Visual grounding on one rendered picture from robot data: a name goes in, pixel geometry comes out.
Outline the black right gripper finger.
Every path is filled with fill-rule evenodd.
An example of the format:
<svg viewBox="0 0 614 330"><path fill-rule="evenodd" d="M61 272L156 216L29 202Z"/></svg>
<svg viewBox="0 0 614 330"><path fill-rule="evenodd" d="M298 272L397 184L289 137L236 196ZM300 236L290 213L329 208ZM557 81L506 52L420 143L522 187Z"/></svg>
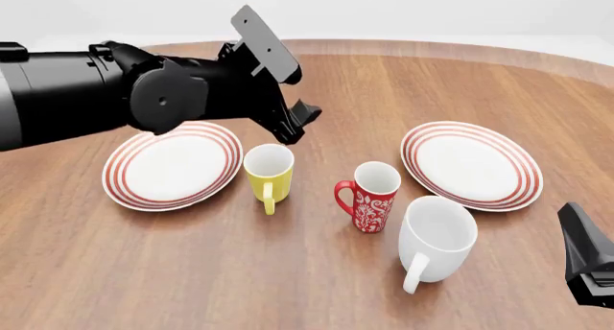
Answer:
<svg viewBox="0 0 614 330"><path fill-rule="evenodd" d="M567 273L614 273L614 241L576 202L557 212L563 234Z"/></svg>

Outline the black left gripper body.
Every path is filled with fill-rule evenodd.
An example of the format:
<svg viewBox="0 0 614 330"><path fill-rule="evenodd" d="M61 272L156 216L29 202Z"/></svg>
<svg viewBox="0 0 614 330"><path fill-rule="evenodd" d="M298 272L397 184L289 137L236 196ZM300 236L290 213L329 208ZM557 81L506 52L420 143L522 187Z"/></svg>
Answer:
<svg viewBox="0 0 614 330"><path fill-rule="evenodd" d="M217 64L217 119L251 119L272 133L294 131L278 82L268 70L252 73L259 63L245 44L223 44Z"/></svg>

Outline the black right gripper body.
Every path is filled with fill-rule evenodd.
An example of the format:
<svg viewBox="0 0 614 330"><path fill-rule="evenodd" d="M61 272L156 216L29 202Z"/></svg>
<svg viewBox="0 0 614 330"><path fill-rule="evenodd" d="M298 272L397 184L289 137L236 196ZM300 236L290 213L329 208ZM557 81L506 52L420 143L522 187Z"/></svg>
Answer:
<svg viewBox="0 0 614 330"><path fill-rule="evenodd" d="M580 306L614 306L614 263L587 274L566 268L565 279Z"/></svg>

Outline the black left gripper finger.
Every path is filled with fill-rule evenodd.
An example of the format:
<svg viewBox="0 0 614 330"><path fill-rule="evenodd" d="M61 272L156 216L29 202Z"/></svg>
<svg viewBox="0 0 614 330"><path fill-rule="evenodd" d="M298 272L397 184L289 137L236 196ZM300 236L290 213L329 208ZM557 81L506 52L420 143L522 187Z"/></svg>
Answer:
<svg viewBox="0 0 614 330"><path fill-rule="evenodd" d="M322 114L322 110L318 106L307 105L298 100L290 108L290 113L294 118L295 124L300 128L304 128L306 125L314 122Z"/></svg>
<svg viewBox="0 0 614 330"><path fill-rule="evenodd" d="M283 145L294 145L304 135L305 123L294 117L275 119L272 134Z"/></svg>

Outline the yellow mug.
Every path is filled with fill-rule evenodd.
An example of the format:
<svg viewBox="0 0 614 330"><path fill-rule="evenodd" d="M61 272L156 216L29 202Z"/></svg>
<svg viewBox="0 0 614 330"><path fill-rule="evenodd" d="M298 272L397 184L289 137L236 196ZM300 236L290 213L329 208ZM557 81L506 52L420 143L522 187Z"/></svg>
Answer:
<svg viewBox="0 0 614 330"><path fill-rule="evenodd" d="M252 192L263 202L267 215L274 214L275 205L288 197L294 165L294 154L284 145L259 145L244 156Z"/></svg>

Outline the flat grey plate on stalk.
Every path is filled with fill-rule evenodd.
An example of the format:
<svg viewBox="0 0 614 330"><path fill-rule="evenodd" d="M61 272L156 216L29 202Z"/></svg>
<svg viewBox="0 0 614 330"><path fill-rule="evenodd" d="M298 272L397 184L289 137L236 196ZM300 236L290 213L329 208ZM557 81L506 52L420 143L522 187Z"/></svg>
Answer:
<svg viewBox="0 0 614 330"><path fill-rule="evenodd" d="M280 84L300 82L302 70L295 57L252 7L244 5L232 16L231 24L241 36L232 50L239 53L251 76L267 70Z"/></svg>

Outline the white plate with red rings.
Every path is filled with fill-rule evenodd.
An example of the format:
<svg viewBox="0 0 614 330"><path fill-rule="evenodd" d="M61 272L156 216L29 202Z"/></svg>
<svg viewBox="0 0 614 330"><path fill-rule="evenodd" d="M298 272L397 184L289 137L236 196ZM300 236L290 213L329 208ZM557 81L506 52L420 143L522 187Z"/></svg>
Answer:
<svg viewBox="0 0 614 330"><path fill-rule="evenodd" d="M210 122L186 122L155 136L137 133L108 158L102 171L106 194L137 211L172 211L217 194L240 171L238 137Z"/></svg>
<svg viewBox="0 0 614 330"><path fill-rule="evenodd" d="M479 211L525 208L544 188L543 174L527 151L478 125L419 125L401 140L400 156L409 174L428 191Z"/></svg>

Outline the red mug with white pattern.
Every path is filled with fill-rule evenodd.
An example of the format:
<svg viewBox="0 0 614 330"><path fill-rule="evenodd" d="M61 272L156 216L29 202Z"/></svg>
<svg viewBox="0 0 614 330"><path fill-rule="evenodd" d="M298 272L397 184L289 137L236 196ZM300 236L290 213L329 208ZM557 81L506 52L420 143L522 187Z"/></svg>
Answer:
<svg viewBox="0 0 614 330"><path fill-rule="evenodd" d="M385 228L401 181L398 171L385 162L364 162L356 168L352 180L335 185L335 200L359 231L378 233ZM344 188L352 191L351 205L341 200L339 193Z"/></svg>

